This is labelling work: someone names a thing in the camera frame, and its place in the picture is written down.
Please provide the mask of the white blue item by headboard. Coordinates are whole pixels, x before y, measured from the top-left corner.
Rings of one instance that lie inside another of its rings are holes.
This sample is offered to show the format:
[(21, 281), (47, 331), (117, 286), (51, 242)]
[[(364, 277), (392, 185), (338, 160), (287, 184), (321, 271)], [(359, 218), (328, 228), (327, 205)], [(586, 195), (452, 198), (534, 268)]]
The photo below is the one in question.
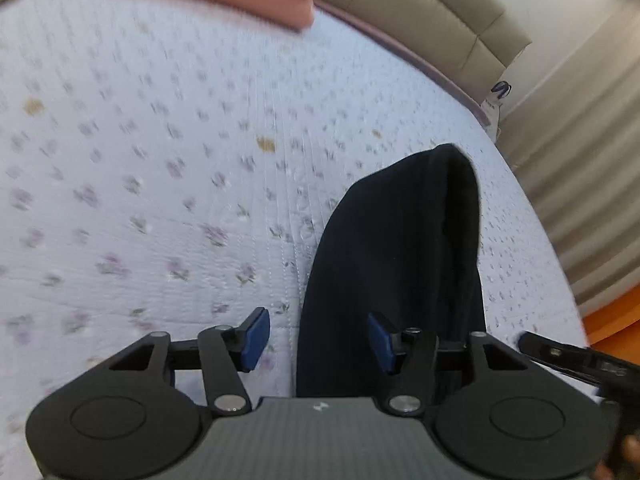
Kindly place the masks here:
[(480, 104), (480, 109), (487, 119), (484, 129), (492, 143), (497, 141), (500, 131), (499, 122), (502, 103), (507, 96), (510, 96), (511, 91), (512, 84), (509, 84), (506, 80), (500, 80), (491, 87), (488, 97)]

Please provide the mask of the beige padded headboard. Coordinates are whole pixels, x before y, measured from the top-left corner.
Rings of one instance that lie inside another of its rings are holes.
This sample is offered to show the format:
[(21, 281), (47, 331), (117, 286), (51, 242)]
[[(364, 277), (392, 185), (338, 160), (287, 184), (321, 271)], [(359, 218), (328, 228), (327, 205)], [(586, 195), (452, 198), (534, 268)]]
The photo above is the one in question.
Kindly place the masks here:
[(530, 38), (500, 0), (322, 0), (368, 34), (399, 44), (481, 103)]

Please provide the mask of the beige pleated curtain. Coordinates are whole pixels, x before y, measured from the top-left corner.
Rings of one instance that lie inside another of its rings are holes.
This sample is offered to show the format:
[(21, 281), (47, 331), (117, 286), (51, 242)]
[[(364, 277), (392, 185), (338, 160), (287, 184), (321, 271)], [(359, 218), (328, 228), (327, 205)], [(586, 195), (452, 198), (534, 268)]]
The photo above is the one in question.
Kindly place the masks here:
[(498, 148), (588, 315), (639, 283), (639, 0), (501, 124)]

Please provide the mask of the black track jacket white stripes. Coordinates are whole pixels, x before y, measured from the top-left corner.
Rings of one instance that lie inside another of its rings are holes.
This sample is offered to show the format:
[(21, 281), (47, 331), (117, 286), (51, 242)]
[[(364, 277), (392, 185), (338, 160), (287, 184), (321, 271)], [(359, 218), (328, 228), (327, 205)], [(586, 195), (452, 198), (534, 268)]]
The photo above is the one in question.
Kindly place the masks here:
[(326, 224), (306, 287), (296, 396), (373, 396), (383, 375), (367, 317), (434, 332), (484, 330), (480, 192), (454, 144), (410, 155), (354, 183)]

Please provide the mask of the floral white bed cover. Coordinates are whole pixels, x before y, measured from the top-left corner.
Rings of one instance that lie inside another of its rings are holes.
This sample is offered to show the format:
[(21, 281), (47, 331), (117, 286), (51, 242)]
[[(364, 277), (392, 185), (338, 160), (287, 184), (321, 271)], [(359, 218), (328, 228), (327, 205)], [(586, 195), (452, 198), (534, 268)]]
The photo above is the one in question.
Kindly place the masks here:
[(1, 474), (49, 393), (152, 330), (268, 308), (253, 398), (293, 391), (300, 307), (357, 180), (456, 144), (482, 201), (490, 332), (586, 341), (544, 229), (474, 115), (355, 29), (296, 34), (198, 0), (1, 8)]

